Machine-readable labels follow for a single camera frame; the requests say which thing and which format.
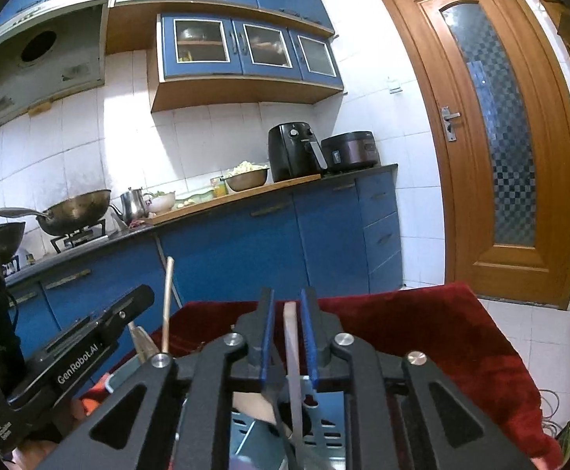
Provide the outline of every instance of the door lock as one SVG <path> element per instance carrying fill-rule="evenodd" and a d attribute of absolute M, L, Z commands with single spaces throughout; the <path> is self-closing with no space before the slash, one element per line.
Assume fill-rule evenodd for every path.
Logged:
<path fill-rule="evenodd" d="M 446 141 L 456 141 L 455 130 L 452 128 L 452 122 L 450 120 L 460 117 L 461 113 L 451 113 L 448 106 L 444 106 L 440 109 L 440 114 L 442 115 L 442 122 L 444 123 L 444 130 L 446 131 Z"/>

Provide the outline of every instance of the bowl of chopped vegetables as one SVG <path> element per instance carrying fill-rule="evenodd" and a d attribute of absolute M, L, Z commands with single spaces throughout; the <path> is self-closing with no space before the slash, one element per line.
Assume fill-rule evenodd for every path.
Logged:
<path fill-rule="evenodd" d="M 239 166 L 233 168 L 233 171 L 228 173 L 224 180 L 231 190 L 235 192 L 245 191 L 264 185 L 267 181 L 267 170 L 267 166 L 244 161 Z"/>
<path fill-rule="evenodd" d="M 176 202 L 176 193 L 157 191 L 152 195 L 152 198 L 146 201 L 148 211 L 152 213 L 165 213 L 169 212 Z"/>

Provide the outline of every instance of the red velvet cloth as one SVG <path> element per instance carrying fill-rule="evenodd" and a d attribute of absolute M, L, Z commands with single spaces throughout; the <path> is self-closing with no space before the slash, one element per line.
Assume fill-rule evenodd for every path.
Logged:
<path fill-rule="evenodd" d="M 319 305 L 339 316 L 344 331 L 378 351 L 395 355 L 423 351 L 525 454 L 544 458 L 549 470 L 561 465 L 559 445 L 542 431 L 537 387 L 466 284 L 320 299 Z M 255 306 L 255 302 L 187 304 L 170 319 L 170 353 L 188 354 L 226 334 L 240 315 Z M 277 310 L 274 337 L 284 356 L 283 303 Z M 161 345 L 160 329 L 153 340 Z M 85 395 L 90 405 L 106 396 L 102 383 Z"/>

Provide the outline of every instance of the countertop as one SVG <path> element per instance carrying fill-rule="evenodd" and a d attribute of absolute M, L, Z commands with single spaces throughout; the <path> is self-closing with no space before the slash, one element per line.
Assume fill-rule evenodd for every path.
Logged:
<path fill-rule="evenodd" d="M 201 212 L 212 210 L 215 207 L 220 207 L 228 203 L 239 202 L 243 199 L 260 196 L 267 192 L 274 192 L 284 188 L 294 188 L 303 184 L 311 185 L 316 182 L 329 182 L 336 179 L 366 177 L 368 175 L 375 175 L 378 173 L 391 171 L 396 166 L 396 164 L 389 164 L 387 166 L 375 166 L 374 168 L 342 174 L 329 174 L 323 177 L 320 177 L 319 175 L 312 175 L 311 177 L 303 177 L 300 179 L 284 180 L 283 182 L 266 184 L 254 189 L 248 189 L 247 191 L 222 196 L 221 198 L 216 198 L 208 202 L 191 205 L 190 207 L 184 207 L 178 210 L 173 210 L 168 213 L 159 215 L 154 219 L 150 219 L 148 220 L 148 224 L 143 224 L 137 228 L 120 230 L 115 233 L 111 233 L 107 237 L 93 240 L 86 245 L 70 249 L 69 251 L 62 252 L 60 254 L 46 255 L 45 257 L 37 260 L 34 265 L 23 267 L 19 272 L 11 274 L 5 279 L 5 282 L 8 287 L 13 287 L 20 282 L 25 281 L 26 279 L 31 279 L 32 277 L 44 273 L 45 271 L 57 265 L 72 261 L 85 254 L 89 254 L 90 252 L 98 251 L 99 249 L 105 248 L 107 246 L 116 245 L 119 242 L 123 242 L 127 239 L 134 238 L 144 233 L 152 232 L 161 226 L 174 224 L 175 222 L 183 220 L 186 217 L 195 217 Z"/>

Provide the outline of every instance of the range hood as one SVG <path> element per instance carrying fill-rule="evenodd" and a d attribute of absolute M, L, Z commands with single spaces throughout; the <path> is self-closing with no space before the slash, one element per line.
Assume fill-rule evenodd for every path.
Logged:
<path fill-rule="evenodd" d="M 0 126 L 104 82 L 108 0 L 50 0 L 0 26 Z"/>

